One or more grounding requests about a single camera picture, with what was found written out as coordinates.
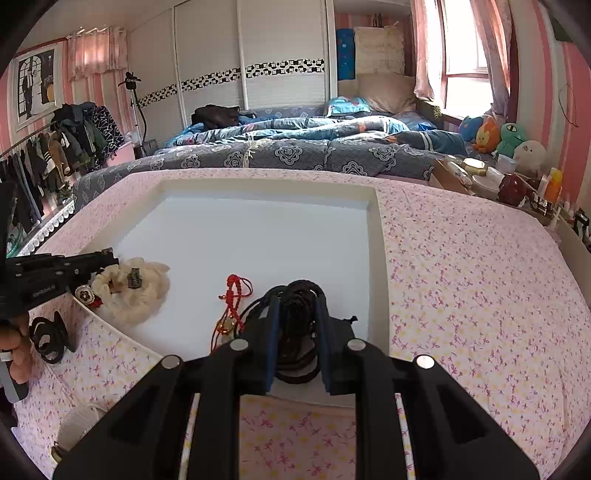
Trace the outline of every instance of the black hair tie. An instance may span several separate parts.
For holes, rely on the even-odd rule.
[[[35,345],[35,350],[48,364],[57,364],[64,357],[67,348],[70,352],[76,349],[70,343],[68,331],[60,312],[55,312],[53,322],[44,317],[37,317],[29,327],[29,337]]]

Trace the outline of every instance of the beige pillow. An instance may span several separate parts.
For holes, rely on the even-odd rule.
[[[415,78],[397,73],[365,73],[357,75],[359,96],[372,110],[402,113],[414,110]]]

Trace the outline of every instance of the stuffed animal on windowsill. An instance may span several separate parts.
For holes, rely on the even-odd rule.
[[[496,148],[497,155],[513,158],[515,149],[527,139],[525,132],[517,124],[505,124],[501,127],[501,143]]]
[[[476,118],[467,116],[462,120],[462,124],[457,132],[462,136],[464,142],[474,142],[476,140],[476,134],[483,123],[483,116],[477,116]]]
[[[485,116],[484,123],[476,134],[474,149],[480,153],[492,153],[501,143],[501,130],[491,116]]]

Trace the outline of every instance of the sliding wardrobe door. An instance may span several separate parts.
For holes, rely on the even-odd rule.
[[[128,34],[129,69],[138,82],[139,104],[148,124],[146,139],[158,145],[183,129],[178,108],[172,10],[166,10]],[[138,112],[140,133],[144,132]]]
[[[322,105],[324,0],[238,0],[248,106]]]
[[[187,122],[208,103],[242,106],[236,0],[190,0],[176,7],[178,73]]]

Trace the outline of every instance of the gray patterned comforter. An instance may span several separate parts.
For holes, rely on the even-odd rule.
[[[181,168],[286,168],[326,170],[375,177],[380,173],[428,180],[436,158],[444,156],[408,145],[390,144],[376,134],[338,140],[255,140],[187,145],[82,177],[73,188],[75,212],[135,172]]]

